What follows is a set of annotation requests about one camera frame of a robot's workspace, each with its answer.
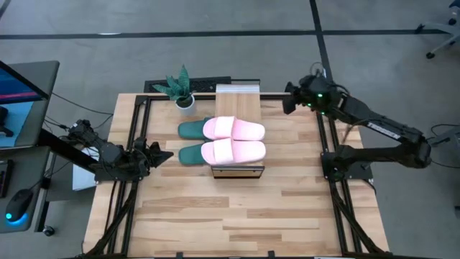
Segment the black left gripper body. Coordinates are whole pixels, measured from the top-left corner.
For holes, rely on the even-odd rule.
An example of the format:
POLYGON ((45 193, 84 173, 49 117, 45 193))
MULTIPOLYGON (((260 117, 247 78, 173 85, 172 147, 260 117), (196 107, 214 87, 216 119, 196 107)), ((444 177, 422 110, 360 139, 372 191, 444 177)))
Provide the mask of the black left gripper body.
POLYGON ((148 145, 146 138, 138 137, 134 141, 133 150, 139 161, 141 171, 149 171, 151 167, 156 168, 158 166, 156 159, 158 142, 148 145))

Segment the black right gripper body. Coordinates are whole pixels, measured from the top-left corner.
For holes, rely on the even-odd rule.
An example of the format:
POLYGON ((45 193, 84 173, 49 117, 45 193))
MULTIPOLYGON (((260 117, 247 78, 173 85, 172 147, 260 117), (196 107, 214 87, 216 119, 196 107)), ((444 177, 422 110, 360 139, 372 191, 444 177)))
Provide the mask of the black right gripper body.
POLYGON ((341 92, 323 76, 305 76, 299 84, 299 89, 295 91, 296 105, 307 106, 327 116, 339 114, 341 92))

